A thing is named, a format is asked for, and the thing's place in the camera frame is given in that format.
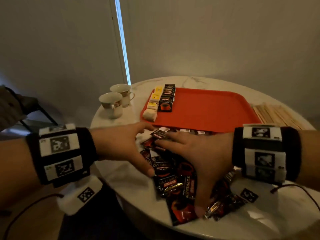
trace wire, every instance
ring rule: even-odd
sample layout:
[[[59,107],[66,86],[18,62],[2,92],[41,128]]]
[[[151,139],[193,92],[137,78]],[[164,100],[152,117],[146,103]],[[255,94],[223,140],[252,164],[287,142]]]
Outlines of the wire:
[[[306,192],[306,194],[312,199],[312,201],[315,203],[315,205],[318,207],[318,210],[320,211],[320,207],[318,205],[318,203],[315,201],[315,199],[309,194],[308,191],[306,191],[306,189],[300,185],[296,185],[296,184],[285,184],[285,185],[281,185],[281,186],[278,186],[276,188],[273,188],[272,190],[270,190],[270,193],[274,194],[275,192],[278,191],[278,189],[281,189],[283,187],[287,187],[287,186],[296,186],[296,187],[299,187],[301,189],[303,189],[304,192]]]
[[[7,240],[8,239],[8,235],[9,235],[9,231],[10,231],[10,228],[12,227],[12,225],[18,220],[19,217],[21,217],[21,215],[23,213],[25,213],[31,206],[34,206],[35,204],[39,203],[40,201],[42,200],[45,200],[47,198],[50,198],[50,197],[59,197],[59,198],[63,198],[64,195],[63,194],[60,194],[60,193],[53,193],[53,194],[49,194],[45,197],[42,197],[40,199],[38,199],[37,201],[33,202],[31,205],[27,206],[26,208],[24,208],[8,225],[7,229],[5,230],[5,233],[3,235],[3,240]]]

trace white teacup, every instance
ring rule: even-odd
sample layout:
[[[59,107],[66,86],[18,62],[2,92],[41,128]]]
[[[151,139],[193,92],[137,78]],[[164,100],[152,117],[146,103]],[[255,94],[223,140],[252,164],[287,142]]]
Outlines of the white teacup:
[[[109,119],[122,116],[122,95],[118,92],[108,92],[99,97]]]
[[[131,86],[128,84],[116,84],[110,88],[111,92],[118,92],[122,95],[122,106],[125,108],[130,105],[130,101],[133,100],[135,94],[130,91]]]

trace table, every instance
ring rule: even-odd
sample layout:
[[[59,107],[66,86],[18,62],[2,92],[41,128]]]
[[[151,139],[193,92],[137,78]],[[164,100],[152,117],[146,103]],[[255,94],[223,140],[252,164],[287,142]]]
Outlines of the table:
[[[212,78],[174,76],[145,80],[132,85],[136,93],[132,105],[123,109],[119,119],[109,120],[102,106],[96,112],[91,128],[125,125],[139,121],[139,114],[150,92],[156,85],[176,84],[176,87],[231,91],[241,94],[249,103],[262,102],[284,106],[306,129],[314,127],[301,115],[276,99],[253,89]],[[137,136],[137,143],[146,140],[150,132]],[[312,200],[297,187],[286,187],[271,194],[272,185],[239,178],[231,185],[231,190],[240,194],[246,187],[259,195],[254,204],[248,203],[236,212],[230,213],[218,222],[213,219],[196,219],[192,222],[172,227],[169,211],[164,199],[156,195],[152,179],[142,175],[128,162],[98,161],[96,166],[108,184],[127,202],[154,221],[176,231],[207,239],[316,239],[320,236],[320,214]],[[320,203],[320,193],[308,189]]]

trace hand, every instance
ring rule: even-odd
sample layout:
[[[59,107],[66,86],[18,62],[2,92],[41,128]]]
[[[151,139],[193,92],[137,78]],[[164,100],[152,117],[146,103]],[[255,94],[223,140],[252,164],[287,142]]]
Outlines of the hand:
[[[186,132],[168,132],[166,136],[174,141],[157,140],[155,143],[184,157],[197,171],[194,209],[199,218],[203,217],[214,185],[233,169],[233,133],[196,136]]]
[[[151,124],[138,122],[135,124],[91,130],[97,154],[101,160],[128,161],[141,173],[148,177],[155,174],[153,167],[138,152],[135,145],[136,135],[144,129],[153,131]]]

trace orange plastic tray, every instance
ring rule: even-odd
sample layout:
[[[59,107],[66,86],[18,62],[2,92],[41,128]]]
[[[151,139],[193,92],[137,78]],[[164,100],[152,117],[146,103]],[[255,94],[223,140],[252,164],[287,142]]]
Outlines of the orange plastic tray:
[[[146,121],[142,114],[148,101],[140,113],[141,121]],[[176,88],[172,112],[158,112],[155,122],[149,123],[155,126],[226,133],[233,132],[234,128],[243,124],[261,122],[246,99],[238,93]]]

